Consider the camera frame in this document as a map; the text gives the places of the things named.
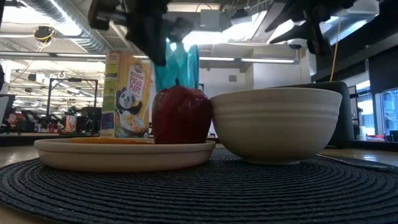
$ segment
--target table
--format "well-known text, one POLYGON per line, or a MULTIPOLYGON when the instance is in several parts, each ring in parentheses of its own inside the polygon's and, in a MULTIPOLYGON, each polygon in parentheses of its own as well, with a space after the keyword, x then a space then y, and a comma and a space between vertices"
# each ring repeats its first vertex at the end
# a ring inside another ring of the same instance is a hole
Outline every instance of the table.
MULTIPOLYGON (((398 152, 370 151, 361 149, 324 149, 321 154, 328 156, 364 159, 398 166, 398 152)), ((33 146, 0 147, 0 167, 15 162, 25 161, 38 157, 33 146)), ((0 223, 12 224, 47 224, 53 223, 31 215, 15 211, 0 205, 0 223)))

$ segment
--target cereal box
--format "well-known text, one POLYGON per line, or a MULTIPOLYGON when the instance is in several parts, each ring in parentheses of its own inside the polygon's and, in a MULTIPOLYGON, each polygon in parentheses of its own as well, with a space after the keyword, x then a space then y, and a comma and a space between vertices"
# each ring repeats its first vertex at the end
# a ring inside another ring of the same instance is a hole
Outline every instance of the cereal box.
POLYGON ((107 54, 100 136, 148 136, 151 73, 129 52, 107 54))

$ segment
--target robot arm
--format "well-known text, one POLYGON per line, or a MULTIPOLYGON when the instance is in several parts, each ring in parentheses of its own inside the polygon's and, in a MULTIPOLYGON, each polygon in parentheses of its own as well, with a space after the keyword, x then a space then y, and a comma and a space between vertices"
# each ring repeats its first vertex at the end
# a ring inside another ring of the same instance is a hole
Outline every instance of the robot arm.
MULTIPOLYGON (((351 7, 356 0, 274 0, 285 2, 281 14, 269 25, 266 32, 276 29, 285 21, 305 21, 301 26, 274 39, 277 43, 290 39, 306 39, 311 53, 331 54, 329 41, 324 39, 319 23, 327 21, 341 8, 351 7)), ((124 11, 116 8, 119 0, 93 0, 88 20, 95 29, 109 29, 109 22, 127 27, 126 39, 140 48, 155 64, 165 65, 165 39, 181 42, 193 30, 193 22, 179 17, 176 21, 162 18, 170 0, 123 0, 124 11)))

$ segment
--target round placemat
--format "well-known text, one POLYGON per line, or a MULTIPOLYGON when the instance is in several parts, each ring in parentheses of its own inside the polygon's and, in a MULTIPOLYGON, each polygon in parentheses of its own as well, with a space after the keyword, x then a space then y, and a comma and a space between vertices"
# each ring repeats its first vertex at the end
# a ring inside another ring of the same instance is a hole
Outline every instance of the round placemat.
POLYGON ((250 164, 216 149, 200 166, 139 174, 20 162, 0 170, 0 201, 66 223, 398 223, 397 181, 323 159, 250 164))

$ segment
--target white wall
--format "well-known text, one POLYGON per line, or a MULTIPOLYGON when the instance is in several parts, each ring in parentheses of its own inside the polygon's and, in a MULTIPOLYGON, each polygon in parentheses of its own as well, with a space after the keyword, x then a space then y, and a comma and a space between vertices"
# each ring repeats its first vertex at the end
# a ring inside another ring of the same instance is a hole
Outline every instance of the white wall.
MULTIPOLYGON (((223 93, 239 91, 245 89, 245 73, 240 73, 237 68, 211 68, 199 70, 199 83, 205 84, 205 94, 208 98, 223 93), (236 75, 237 82, 229 82, 229 76, 236 75)), ((211 133, 216 133, 213 123, 211 123, 211 133)))
POLYGON ((311 82, 310 54, 307 51, 300 64, 254 63, 254 88, 271 88, 311 82))
POLYGON ((253 66, 255 89, 301 83, 299 65, 255 63, 253 66))

